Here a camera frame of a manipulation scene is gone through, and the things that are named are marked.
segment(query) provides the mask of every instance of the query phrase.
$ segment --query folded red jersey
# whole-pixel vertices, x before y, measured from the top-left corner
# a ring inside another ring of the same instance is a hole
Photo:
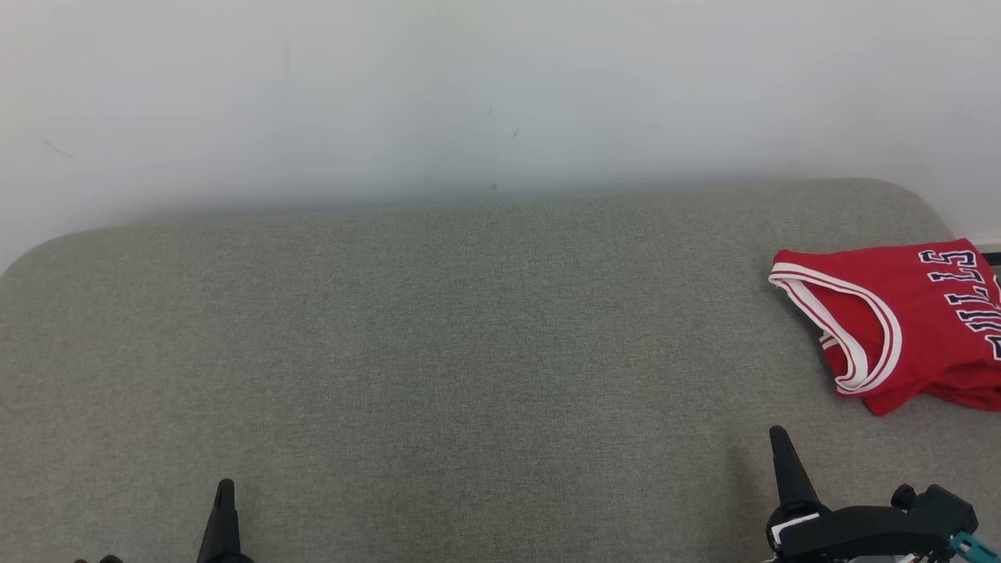
[[[877,416],[919,393],[1001,411],[1001,288],[969,240],[782,250],[768,279],[824,331],[839,395]]]

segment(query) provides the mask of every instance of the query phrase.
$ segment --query clothing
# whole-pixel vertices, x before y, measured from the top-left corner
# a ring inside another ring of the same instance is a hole
[[[1001,289],[969,240],[781,250],[769,280],[824,331],[838,395],[877,416],[919,393],[1001,411]]]

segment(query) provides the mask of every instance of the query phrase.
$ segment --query red jersey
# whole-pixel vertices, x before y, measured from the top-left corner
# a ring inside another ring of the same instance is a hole
[[[823,330],[837,393],[873,414],[919,393],[1001,411],[1001,288],[969,240],[781,250],[769,282]]]

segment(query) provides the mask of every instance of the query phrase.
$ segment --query gray cushion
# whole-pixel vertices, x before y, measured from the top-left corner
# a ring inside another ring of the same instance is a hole
[[[831,507],[908,482],[1001,543],[1001,417],[837,399],[782,247],[948,239],[890,184],[140,224],[0,278],[5,561],[758,561],[768,428]]]

